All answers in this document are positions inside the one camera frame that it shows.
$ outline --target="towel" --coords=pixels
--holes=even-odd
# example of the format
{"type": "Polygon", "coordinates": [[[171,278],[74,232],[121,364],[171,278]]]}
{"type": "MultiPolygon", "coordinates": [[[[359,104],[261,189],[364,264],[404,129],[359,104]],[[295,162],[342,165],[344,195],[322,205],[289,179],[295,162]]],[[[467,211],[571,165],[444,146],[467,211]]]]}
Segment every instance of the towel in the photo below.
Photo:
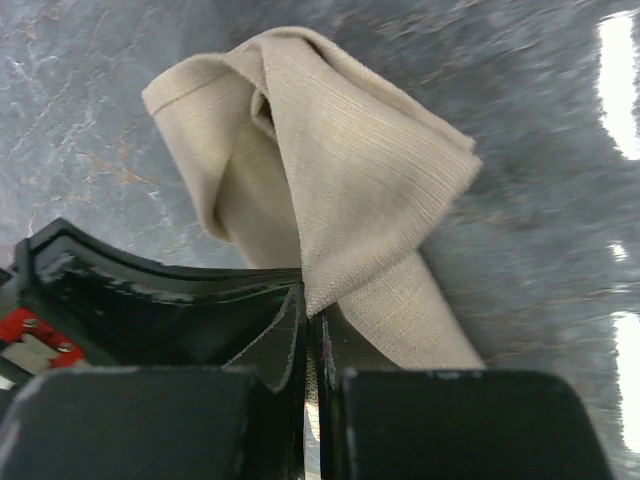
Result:
{"type": "Polygon", "coordinates": [[[264,32],[143,92],[198,216],[259,268],[300,267],[404,368],[478,368],[416,249],[471,183],[473,141],[322,35],[264,32]]]}

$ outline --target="ribbed fabric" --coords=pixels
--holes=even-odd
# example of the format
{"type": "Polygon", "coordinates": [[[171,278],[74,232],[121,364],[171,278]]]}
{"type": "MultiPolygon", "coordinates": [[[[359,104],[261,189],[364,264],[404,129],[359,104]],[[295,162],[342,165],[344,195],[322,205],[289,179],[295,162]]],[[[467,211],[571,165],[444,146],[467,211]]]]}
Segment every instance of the ribbed fabric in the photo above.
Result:
{"type": "Polygon", "coordinates": [[[304,28],[169,69],[143,92],[204,226],[302,267],[403,367],[479,367],[416,248],[480,166],[473,141],[304,28]]]}

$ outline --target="cloth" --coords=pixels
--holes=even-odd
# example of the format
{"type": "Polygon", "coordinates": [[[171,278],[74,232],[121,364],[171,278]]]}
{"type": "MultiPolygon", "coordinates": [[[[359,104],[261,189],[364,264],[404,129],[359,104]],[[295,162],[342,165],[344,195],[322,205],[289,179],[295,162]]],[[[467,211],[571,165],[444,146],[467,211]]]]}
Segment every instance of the cloth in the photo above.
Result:
{"type": "Polygon", "coordinates": [[[417,247],[479,169],[473,141],[320,34],[277,28],[143,92],[204,226],[259,268],[301,267],[405,368],[477,368],[417,247]]]}

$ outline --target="cloth fold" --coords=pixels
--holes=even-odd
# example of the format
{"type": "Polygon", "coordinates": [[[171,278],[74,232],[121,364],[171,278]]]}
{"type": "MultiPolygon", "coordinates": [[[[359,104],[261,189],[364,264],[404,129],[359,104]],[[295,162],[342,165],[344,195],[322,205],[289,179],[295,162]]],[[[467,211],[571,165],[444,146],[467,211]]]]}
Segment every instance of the cloth fold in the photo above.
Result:
{"type": "Polygon", "coordinates": [[[477,368],[416,252],[480,167],[473,141],[311,30],[191,57],[143,92],[199,218],[260,268],[301,267],[406,368],[477,368]]]}

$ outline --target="folded cloth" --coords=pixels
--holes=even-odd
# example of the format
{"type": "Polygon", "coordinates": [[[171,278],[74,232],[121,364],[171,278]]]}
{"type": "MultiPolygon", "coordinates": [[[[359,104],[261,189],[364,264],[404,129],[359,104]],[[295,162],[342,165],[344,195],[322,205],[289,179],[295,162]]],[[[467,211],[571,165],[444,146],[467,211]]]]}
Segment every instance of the folded cloth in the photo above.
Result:
{"type": "Polygon", "coordinates": [[[191,57],[143,92],[204,226],[259,268],[301,267],[406,368],[477,368],[417,247],[480,161],[473,141],[299,27],[191,57]]]}

